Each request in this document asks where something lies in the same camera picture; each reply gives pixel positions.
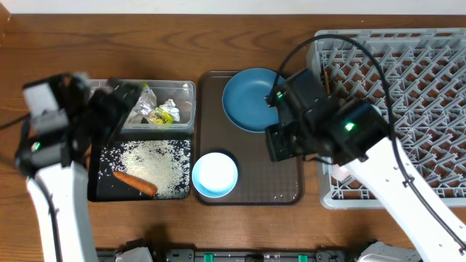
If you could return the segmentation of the pink cup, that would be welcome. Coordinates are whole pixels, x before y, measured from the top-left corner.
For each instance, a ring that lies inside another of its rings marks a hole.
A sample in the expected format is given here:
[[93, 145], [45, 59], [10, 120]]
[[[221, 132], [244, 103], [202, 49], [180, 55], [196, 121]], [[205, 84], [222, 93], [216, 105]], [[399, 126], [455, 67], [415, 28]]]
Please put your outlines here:
[[337, 181], [343, 181], [350, 176], [350, 172], [346, 167], [340, 167], [337, 164], [331, 168], [331, 177]]

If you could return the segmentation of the wooden chopstick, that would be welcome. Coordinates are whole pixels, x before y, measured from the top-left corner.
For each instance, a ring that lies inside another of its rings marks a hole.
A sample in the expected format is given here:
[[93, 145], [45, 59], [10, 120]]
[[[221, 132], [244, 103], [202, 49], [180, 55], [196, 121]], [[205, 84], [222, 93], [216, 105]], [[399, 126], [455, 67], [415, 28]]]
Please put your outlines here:
[[331, 88], [330, 88], [330, 84], [329, 84], [329, 79], [328, 79], [327, 71], [324, 70], [323, 73], [324, 73], [325, 87], [326, 87], [327, 93], [328, 93], [328, 94], [331, 94]]

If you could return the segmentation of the yellow snack wrapper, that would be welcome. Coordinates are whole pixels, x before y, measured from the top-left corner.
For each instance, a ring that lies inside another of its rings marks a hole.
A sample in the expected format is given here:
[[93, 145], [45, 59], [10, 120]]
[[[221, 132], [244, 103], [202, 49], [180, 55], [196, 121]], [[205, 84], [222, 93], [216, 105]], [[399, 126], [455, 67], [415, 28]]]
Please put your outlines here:
[[130, 112], [126, 124], [136, 124], [145, 119], [149, 124], [173, 124], [172, 117], [159, 106], [157, 96], [149, 88], [148, 84], [143, 84], [143, 91], [138, 102]]

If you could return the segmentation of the orange carrot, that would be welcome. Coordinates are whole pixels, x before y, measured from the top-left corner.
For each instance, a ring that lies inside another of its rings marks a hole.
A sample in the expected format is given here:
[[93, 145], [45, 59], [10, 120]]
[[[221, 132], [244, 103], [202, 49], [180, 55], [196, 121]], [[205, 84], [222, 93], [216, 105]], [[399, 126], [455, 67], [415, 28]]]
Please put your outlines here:
[[146, 195], [149, 195], [150, 197], [154, 197], [157, 194], [157, 187], [144, 179], [119, 171], [113, 171], [113, 175], [121, 182], [132, 186], [133, 188]]

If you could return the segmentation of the light blue bowl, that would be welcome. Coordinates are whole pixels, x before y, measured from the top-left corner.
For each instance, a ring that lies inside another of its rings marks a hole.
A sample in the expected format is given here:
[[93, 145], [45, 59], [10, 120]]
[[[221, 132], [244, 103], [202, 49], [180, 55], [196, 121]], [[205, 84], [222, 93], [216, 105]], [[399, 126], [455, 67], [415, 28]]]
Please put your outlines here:
[[229, 194], [237, 184], [239, 170], [227, 154], [212, 152], [201, 156], [192, 169], [192, 182], [204, 197], [215, 199]]

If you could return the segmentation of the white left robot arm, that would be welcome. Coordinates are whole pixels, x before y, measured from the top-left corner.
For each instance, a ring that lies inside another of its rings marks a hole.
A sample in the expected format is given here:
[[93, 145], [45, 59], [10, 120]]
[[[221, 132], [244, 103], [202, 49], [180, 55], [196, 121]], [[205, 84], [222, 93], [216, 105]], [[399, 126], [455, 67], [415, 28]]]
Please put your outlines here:
[[118, 79], [93, 89], [77, 74], [24, 85], [29, 115], [15, 164], [26, 178], [46, 261], [98, 260], [84, 155], [93, 143], [107, 143], [121, 130], [142, 90]]

